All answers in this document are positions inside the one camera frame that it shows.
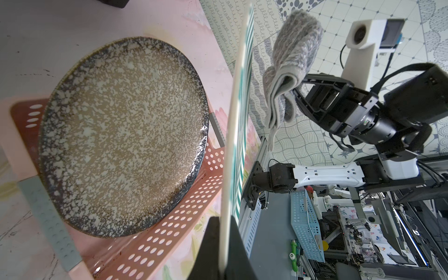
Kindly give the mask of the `speckled grey ceramic plate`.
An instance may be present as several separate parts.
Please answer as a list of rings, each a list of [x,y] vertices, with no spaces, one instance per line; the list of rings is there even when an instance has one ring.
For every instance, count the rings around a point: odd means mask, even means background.
[[[174,46],[127,37],[80,59],[52,92],[40,178],[63,220],[98,238],[140,233],[179,204],[205,156],[209,107]]]

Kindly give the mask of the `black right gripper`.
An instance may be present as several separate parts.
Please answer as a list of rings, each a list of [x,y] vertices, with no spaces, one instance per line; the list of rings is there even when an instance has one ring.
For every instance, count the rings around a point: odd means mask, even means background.
[[[371,145],[390,140],[396,124],[380,108],[373,92],[358,89],[346,79],[326,74],[308,74],[294,89],[300,111],[323,130],[340,138],[347,136]]]

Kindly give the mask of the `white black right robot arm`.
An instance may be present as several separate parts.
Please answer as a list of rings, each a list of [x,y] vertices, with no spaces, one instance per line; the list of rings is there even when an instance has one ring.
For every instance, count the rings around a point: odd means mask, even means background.
[[[411,64],[403,71],[417,76],[385,94],[383,101],[378,94],[384,79],[364,91],[343,78],[307,75],[304,83],[311,91],[303,96],[293,89],[294,105],[332,139],[348,137],[347,149],[365,143],[378,155],[327,167],[276,163],[267,171],[256,162],[243,190],[248,205],[254,208],[265,191],[285,194],[310,185],[382,192],[420,184],[417,157],[432,134],[431,124],[448,115],[448,75],[432,63]]]

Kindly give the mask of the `green white striped plate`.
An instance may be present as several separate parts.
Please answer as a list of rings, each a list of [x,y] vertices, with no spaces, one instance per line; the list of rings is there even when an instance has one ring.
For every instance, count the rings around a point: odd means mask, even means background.
[[[254,3],[247,1],[235,61],[231,106],[227,121],[218,250],[218,268],[221,276],[225,275],[230,266],[231,223],[237,222],[240,217],[252,75],[253,34]]]

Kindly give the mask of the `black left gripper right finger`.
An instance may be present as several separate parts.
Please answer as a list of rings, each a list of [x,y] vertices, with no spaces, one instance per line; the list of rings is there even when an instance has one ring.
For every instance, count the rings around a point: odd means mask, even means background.
[[[229,255],[224,280],[257,280],[236,222],[231,222]]]

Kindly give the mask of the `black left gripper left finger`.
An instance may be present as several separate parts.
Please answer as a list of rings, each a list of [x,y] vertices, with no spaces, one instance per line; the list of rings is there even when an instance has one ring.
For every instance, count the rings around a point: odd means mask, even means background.
[[[188,280],[219,280],[219,217],[211,217]]]

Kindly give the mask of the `grey fluffy cloth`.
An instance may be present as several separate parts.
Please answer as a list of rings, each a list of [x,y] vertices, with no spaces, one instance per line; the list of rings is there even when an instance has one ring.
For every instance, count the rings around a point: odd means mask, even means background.
[[[295,119],[297,105],[292,90],[309,73],[324,30],[321,23],[304,10],[292,12],[283,23],[273,47],[273,65],[263,74],[269,129],[268,148],[274,150],[275,136],[283,123]]]

